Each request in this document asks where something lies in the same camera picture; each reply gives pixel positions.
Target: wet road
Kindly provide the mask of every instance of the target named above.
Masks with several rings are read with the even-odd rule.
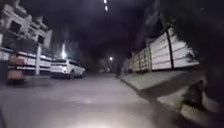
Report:
[[[173,113],[112,75],[40,79],[37,85],[0,91],[7,128],[175,128]]]

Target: sidewalk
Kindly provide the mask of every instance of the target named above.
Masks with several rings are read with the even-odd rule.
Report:
[[[188,87],[201,80],[202,76],[199,71],[167,71],[123,75],[120,80],[146,98],[178,110]]]

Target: fence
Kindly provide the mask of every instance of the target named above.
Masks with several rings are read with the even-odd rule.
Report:
[[[0,47],[0,61],[9,61],[10,56],[14,53],[11,49],[6,49]],[[19,58],[23,58],[25,61],[25,65],[21,67],[21,70],[25,72],[27,75],[34,75],[35,74],[35,65],[36,65],[36,55],[25,53],[25,52],[18,52]],[[41,56],[40,61],[40,74],[47,75],[50,73],[52,58],[47,56]]]
[[[172,34],[171,29],[169,33],[171,35],[171,48],[167,35],[164,33],[154,42],[147,45],[146,48],[138,53],[133,53],[131,58],[126,59],[123,70],[126,72],[145,72],[187,68],[198,65],[198,62],[190,61],[187,57],[187,54],[192,54],[192,51],[187,47],[186,43],[179,41]]]

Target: white car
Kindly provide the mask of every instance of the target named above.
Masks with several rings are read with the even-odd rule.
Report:
[[[54,60],[51,64],[52,77],[69,76],[73,79],[75,76],[83,77],[85,69],[77,62],[68,59]]]

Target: asphalt road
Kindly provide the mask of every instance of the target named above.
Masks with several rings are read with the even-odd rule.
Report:
[[[0,91],[7,128],[175,128],[175,114],[114,78],[38,79]]]

